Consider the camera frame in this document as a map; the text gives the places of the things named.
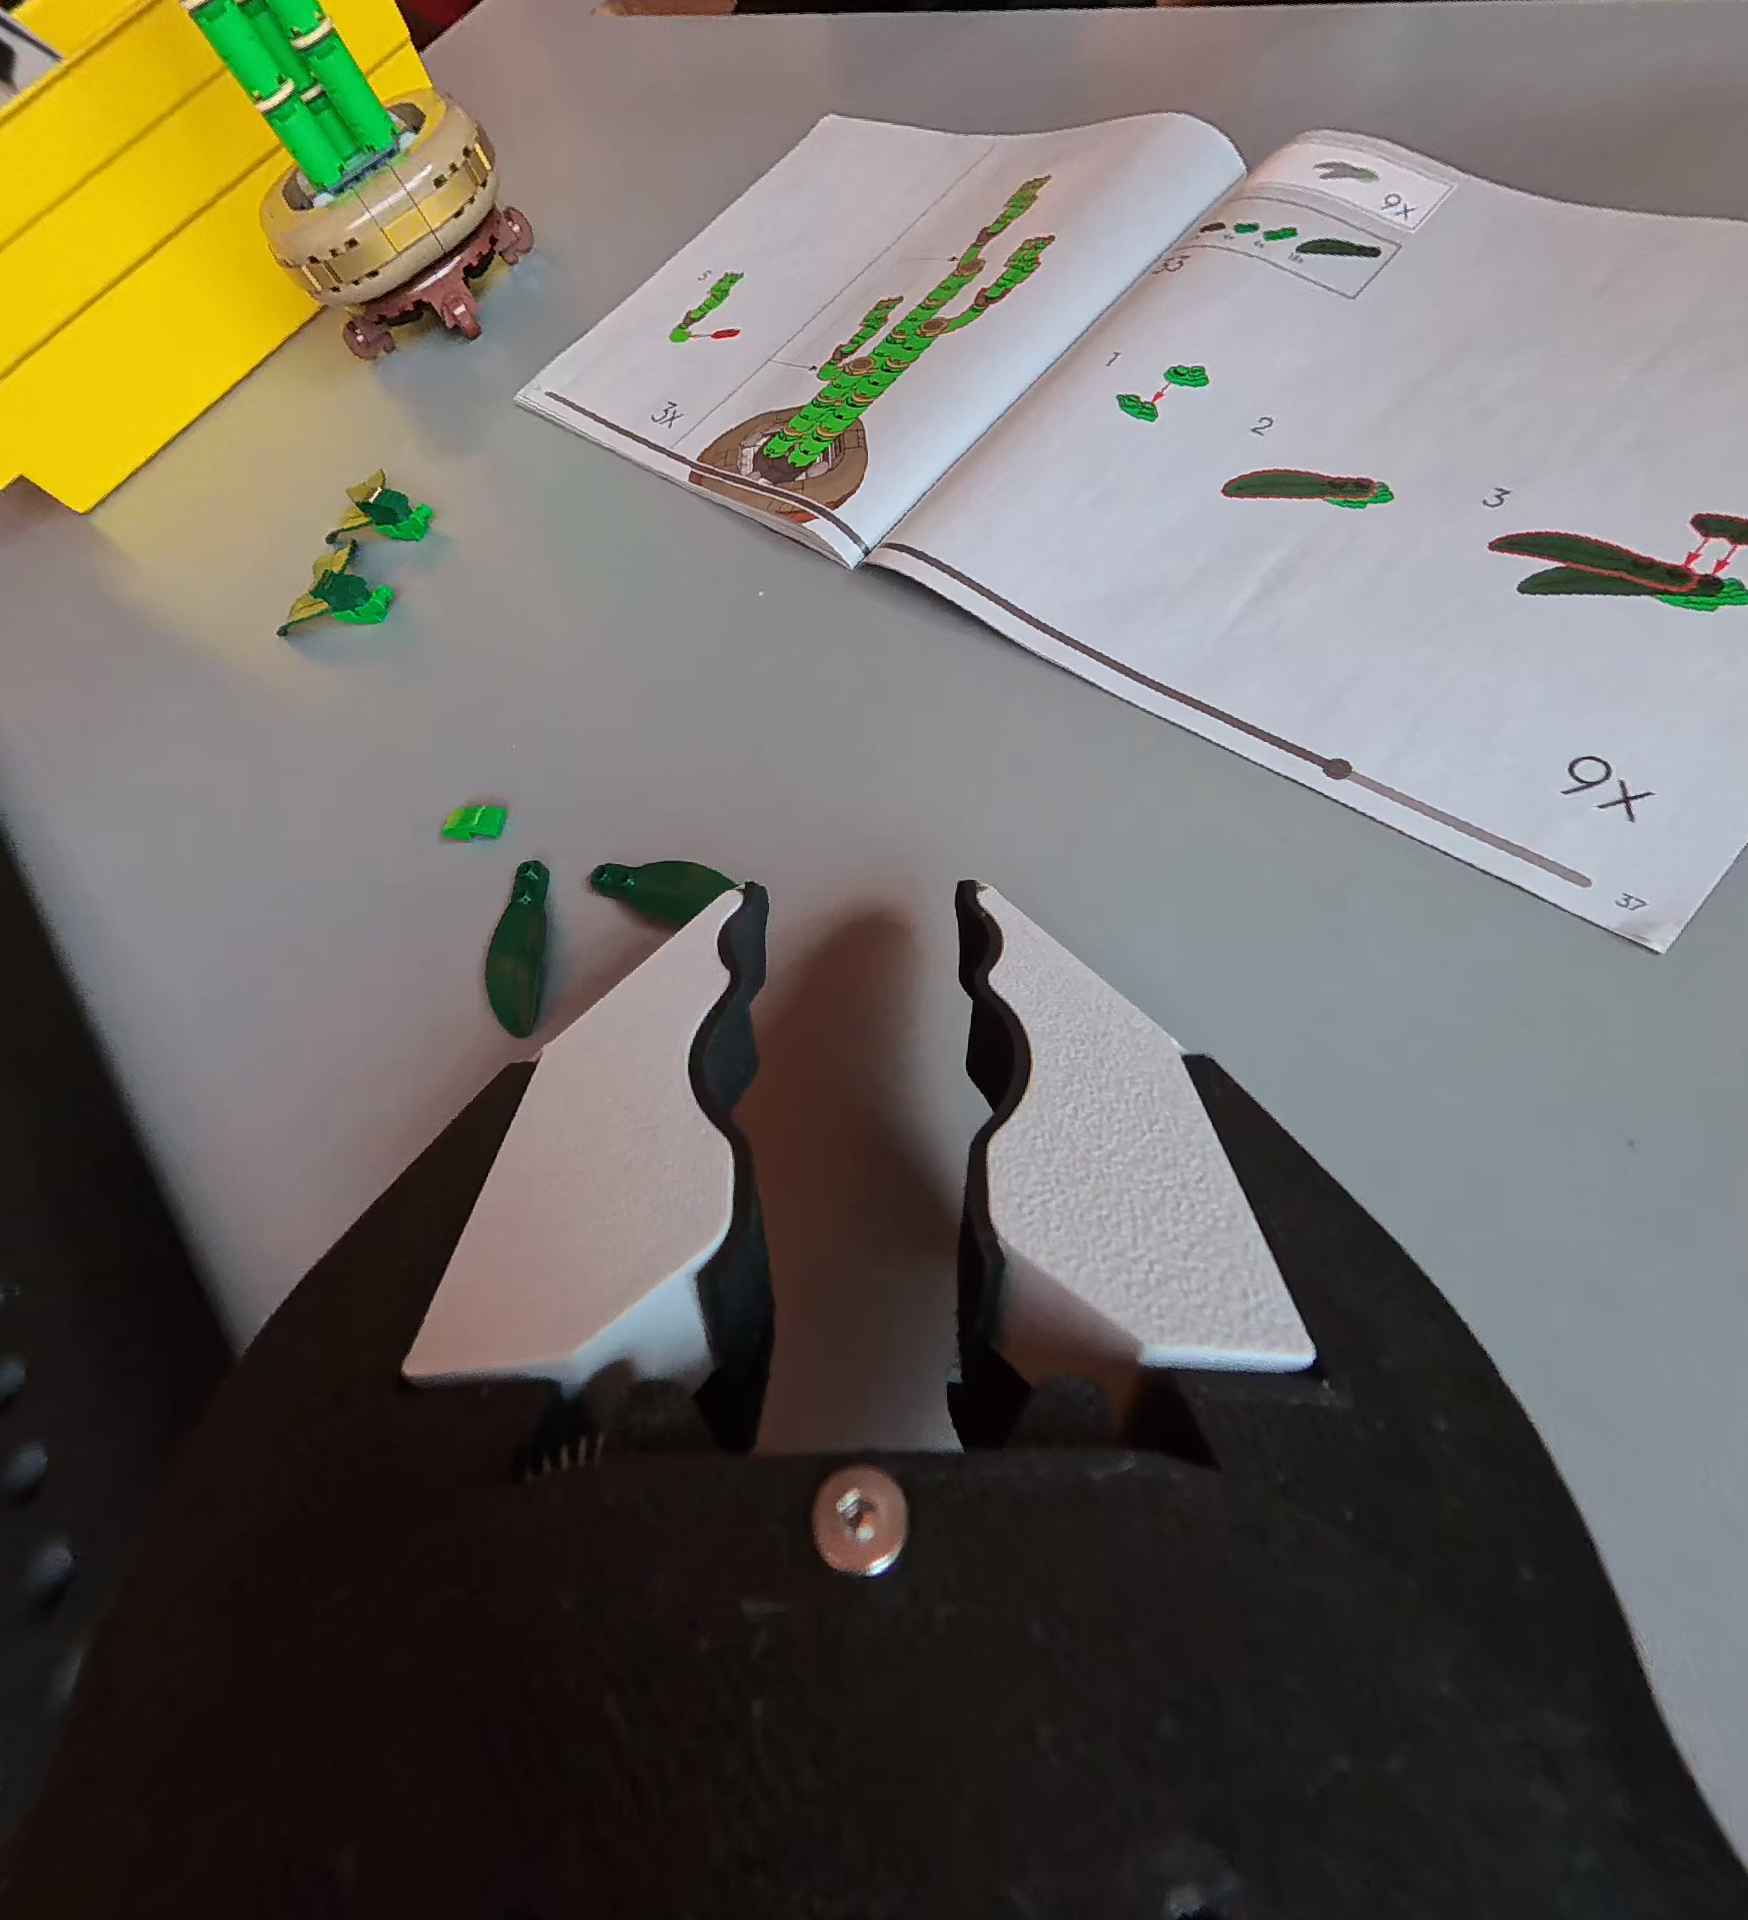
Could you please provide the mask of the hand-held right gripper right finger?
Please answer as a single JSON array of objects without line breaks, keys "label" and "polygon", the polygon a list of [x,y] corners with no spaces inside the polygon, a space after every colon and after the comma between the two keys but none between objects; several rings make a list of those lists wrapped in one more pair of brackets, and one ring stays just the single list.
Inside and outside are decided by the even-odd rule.
[{"label": "hand-held right gripper right finger", "polygon": [[1165,1377],[1316,1365],[1176,1035],[987,882],[956,885],[966,1069],[991,1113],[966,1167],[956,1372],[966,1449],[1001,1449],[1051,1382],[1065,1429],[1148,1429]]}]

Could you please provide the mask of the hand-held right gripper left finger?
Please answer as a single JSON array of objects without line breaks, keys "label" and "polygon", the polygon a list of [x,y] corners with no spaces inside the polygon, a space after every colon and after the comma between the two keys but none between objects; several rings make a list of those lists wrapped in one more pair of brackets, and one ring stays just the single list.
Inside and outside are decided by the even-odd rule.
[{"label": "hand-held right gripper left finger", "polygon": [[757,1446],[774,1296],[736,1110],[766,922],[766,887],[728,887],[537,1052],[405,1385],[552,1385],[532,1453],[600,1449],[648,1388]]}]

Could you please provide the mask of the dark green leaf piece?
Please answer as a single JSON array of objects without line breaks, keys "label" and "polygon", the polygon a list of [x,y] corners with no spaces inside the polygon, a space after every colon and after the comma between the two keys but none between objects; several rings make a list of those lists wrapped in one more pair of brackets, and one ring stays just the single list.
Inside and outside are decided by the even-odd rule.
[{"label": "dark green leaf piece", "polygon": [[547,893],[547,865],[520,862],[486,947],[486,998],[510,1038],[532,1038],[539,1025],[552,941]]},{"label": "dark green leaf piece", "polygon": [[684,927],[701,910],[736,893],[745,882],[696,859],[650,859],[640,865],[603,862],[589,885],[603,899],[615,899],[652,926]]}]

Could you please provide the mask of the yellow plastic parts bin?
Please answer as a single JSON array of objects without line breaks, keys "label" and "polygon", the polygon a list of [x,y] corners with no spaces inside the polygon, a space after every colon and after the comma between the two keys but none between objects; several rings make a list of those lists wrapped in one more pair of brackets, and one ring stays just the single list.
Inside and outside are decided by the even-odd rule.
[{"label": "yellow plastic parts bin", "polygon": [[85,515],[318,313],[266,249],[291,167],[178,3],[21,3],[0,108],[0,490]]}]

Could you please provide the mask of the black perforated mat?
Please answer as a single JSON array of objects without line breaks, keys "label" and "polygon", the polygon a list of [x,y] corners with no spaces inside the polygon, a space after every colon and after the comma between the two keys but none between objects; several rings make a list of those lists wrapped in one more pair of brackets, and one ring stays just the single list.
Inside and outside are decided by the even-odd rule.
[{"label": "black perforated mat", "polygon": [[230,1343],[0,829],[0,1853]]}]

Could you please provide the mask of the green leaf cluster assembly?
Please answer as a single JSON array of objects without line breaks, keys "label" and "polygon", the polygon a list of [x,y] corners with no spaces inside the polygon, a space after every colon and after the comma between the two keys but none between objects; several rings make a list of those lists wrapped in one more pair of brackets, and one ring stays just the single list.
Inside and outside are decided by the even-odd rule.
[{"label": "green leaf cluster assembly", "polygon": [[313,568],[309,588],[292,601],[279,635],[296,635],[315,621],[342,621],[352,627],[379,627],[394,605],[390,585],[370,581],[352,570],[359,541],[337,541]]},{"label": "green leaf cluster assembly", "polygon": [[391,541],[423,541],[432,532],[435,507],[391,488],[384,472],[346,488],[346,495],[350,515],[326,533],[329,547],[359,541],[370,533]]}]

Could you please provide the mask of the open instruction booklet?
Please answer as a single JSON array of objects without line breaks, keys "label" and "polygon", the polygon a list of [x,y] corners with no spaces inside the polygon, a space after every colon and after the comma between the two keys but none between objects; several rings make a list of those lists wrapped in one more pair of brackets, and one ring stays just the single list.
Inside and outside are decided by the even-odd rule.
[{"label": "open instruction booklet", "polygon": [[1655,954],[1748,842],[1748,222],[825,116],[518,407]]}]

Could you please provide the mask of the green bamboo brick model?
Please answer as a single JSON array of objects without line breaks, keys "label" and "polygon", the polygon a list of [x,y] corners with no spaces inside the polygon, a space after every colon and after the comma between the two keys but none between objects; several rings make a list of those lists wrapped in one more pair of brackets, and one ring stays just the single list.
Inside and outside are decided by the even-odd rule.
[{"label": "green bamboo brick model", "polygon": [[381,360],[423,319],[476,342],[476,278],[535,244],[481,122],[432,86],[384,100],[320,3],[181,10],[286,152],[266,249],[343,316],[350,351]]}]

